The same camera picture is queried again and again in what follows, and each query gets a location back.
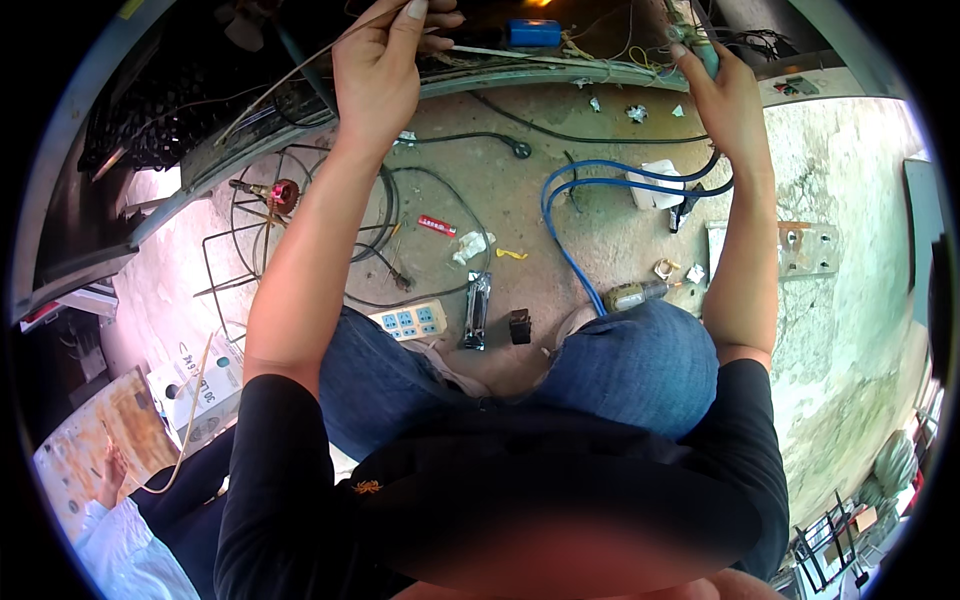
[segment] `power strip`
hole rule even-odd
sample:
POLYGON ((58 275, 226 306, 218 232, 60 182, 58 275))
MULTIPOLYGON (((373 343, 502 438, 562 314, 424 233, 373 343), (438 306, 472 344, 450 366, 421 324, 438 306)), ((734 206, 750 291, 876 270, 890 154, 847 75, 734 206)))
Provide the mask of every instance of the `power strip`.
POLYGON ((438 299, 367 316, 398 342, 440 335, 446 331, 446 314, 438 299))

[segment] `concrete floor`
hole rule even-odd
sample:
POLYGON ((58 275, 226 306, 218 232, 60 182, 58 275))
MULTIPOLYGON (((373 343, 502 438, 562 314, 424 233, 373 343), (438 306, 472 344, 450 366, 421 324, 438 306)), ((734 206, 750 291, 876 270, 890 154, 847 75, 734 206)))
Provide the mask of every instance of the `concrete floor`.
MULTIPOLYGON (((512 112, 572 134, 668 138, 702 132, 692 100, 675 92, 620 90, 612 85, 579 90, 557 84, 496 89, 486 95, 512 112), (594 95, 600 101, 600 113, 588 105, 594 95), (650 113, 642 125, 624 114, 626 106, 637 103, 650 113), (671 114, 677 104, 687 116, 671 114)), ((804 526, 826 508, 834 488, 841 495, 855 489, 887 436, 908 418, 920 380, 925 332, 909 318, 912 299, 906 293, 909 264, 901 163, 920 150, 922 143, 905 105, 892 100, 781 106, 769 109, 766 119, 777 171, 779 216, 831 223, 838 226, 842 237, 842 264, 836 276, 790 280, 780 286, 778 344, 771 380, 791 522, 804 526)), ((705 142, 661 146, 564 143, 529 132, 466 94, 422 102, 408 129, 420 138, 494 131, 534 147, 530 158, 519 160, 499 141, 478 138, 397 145, 386 159, 391 168, 418 165, 441 174, 496 235, 495 247, 529 253, 523 261, 510 257, 491 260, 488 324, 492 331, 486 352, 456 349, 463 332, 466 298, 463 294, 443 298, 450 328, 440 336, 441 353, 455 371, 481 379, 500 395, 531 387, 547 368, 540 348, 552 349, 560 321, 587 301, 550 240, 539 210, 540 187, 548 173, 566 164, 563 151, 569 151, 574 159, 612 158, 637 165, 669 157, 682 173, 700 168, 710 154, 705 142), (511 346, 501 322, 516 308, 530 309, 534 343, 529 346, 511 346)), ((308 167, 319 155, 310 150, 293 154, 308 167)), ((245 180, 274 180, 276 161, 276 156, 270 156, 255 164, 245 180)), ((289 159, 281 175, 303 179, 301 168, 289 159)), ((705 178, 704 185, 715 187, 729 175, 729 165, 722 162, 705 178)), ((450 258, 457 247, 455 240, 416 225, 418 216, 425 213, 466 233, 474 227, 463 209, 440 184, 423 174, 398 173, 396 183, 407 225, 385 254, 392 258, 399 243, 397 266, 416 285, 405 295, 391 281, 383 284, 386 270, 379 261, 358 263, 350 271, 348 290, 374 302, 456 287, 465 281, 468 269, 450 258)), ((123 341, 118 345, 123 351, 118 353, 128 362, 139 360, 155 367, 175 356, 180 342, 201 348, 209 332, 220 326, 213 298, 194 299, 193 295, 210 286, 201 240, 229 228, 231 193, 222 184, 211 200, 187 207, 149 239, 114 278, 121 301, 115 331, 108 331, 107 336, 123 341)), ((569 202, 558 201, 554 222, 565 247, 599 290, 652 278, 654 263, 665 256, 681 263, 684 273, 694 263, 706 267, 704 223, 726 219, 731 201, 730 194, 700 201, 680 233, 672 235, 667 230, 667 214, 638 211, 625 188, 581 187, 576 195, 583 213, 578 214, 569 202)), ((377 223, 383 209, 378 184, 365 224, 377 223)), ((236 224, 254 220, 238 212, 236 224)), ((276 229, 271 233, 271 249, 280 235, 276 229)), ((238 245, 248 262, 253 238, 252 232, 238 234, 238 245)), ((358 240, 369 238, 362 233, 358 240)), ((262 252, 262 243, 261 236, 258 252, 262 252)), ((208 243, 207 250, 215 282, 245 273, 228 236, 208 243)), ((481 268, 483 257, 468 265, 481 268)), ((249 284, 218 294, 230 336, 243 332, 255 291, 256 285, 249 284)), ((705 282, 687 284, 671 292, 667 300, 698 314, 705 291, 705 282)), ((110 363, 121 360, 114 358, 114 352, 105 353, 110 363)))

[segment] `rusty metal plate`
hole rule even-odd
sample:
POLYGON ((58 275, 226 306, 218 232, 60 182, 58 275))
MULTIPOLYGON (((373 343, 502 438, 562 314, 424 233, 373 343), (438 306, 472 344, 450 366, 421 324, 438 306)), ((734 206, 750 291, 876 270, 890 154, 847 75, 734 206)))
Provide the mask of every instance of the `rusty metal plate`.
POLYGON ((121 497, 177 461, 180 452, 139 367, 85 402, 34 453, 40 482, 71 541, 83 530, 84 504, 100 490, 108 435, 130 463, 121 497))
MULTIPOLYGON (((777 221, 777 257, 780 279, 826 276, 840 268, 839 232, 833 225, 800 221, 777 221)), ((707 222, 709 277, 713 279, 724 241, 726 221, 707 222)))

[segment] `white sneaker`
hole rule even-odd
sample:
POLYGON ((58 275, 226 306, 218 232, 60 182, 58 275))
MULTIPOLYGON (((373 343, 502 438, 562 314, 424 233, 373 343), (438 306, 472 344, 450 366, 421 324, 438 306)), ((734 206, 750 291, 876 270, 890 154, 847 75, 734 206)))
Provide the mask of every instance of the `white sneaker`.
POLYGON ((566 316, 564 322, 560 324, 560 328, 557 329, 557 344, 553 347, 553 351, 556 352, 560 349, 560 345, 567 337, 576 333, 580 327, 593 321, 598 316, 592 302, 587 302, 575 308, 573 312, 566 316))
POLYGON ((430 364, 433 365, 433 368, 440 372, 440 375, 448 381, 460 386, 460 389, 464 391, 464 394, 470 397, 486 397, 493 396, 493 393, 483 383, 480 383, 473 377, 467 377, 466 375, 461 375, 457 372, 453 372, 450 367, 446 365, 444 359, 439 352, 433 349, 434 345, 437 343, 436 340, 427 344, 423 340, 407 340, 406 342, 400 342, 400 345, 408 350, 418 352, 423 356, 426 356, 427 360, 430 361, 430 364))

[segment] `red lighter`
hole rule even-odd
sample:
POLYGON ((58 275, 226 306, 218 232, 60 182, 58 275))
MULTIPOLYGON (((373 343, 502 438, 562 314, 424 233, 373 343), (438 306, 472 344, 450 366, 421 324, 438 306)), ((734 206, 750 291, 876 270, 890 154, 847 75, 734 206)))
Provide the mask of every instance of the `red lighter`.
POLYGON ((431 229, 434 229, 435 231, 439 231, 440 233, 446 233, 450 237, 456 237, 457 235, 456 227, 448 223, 444 223, 443 221, 438 221, 433 217, 421 215, 420 218, 417 220, 417 223, 423 225, 426 228, 431 228, 431 229))

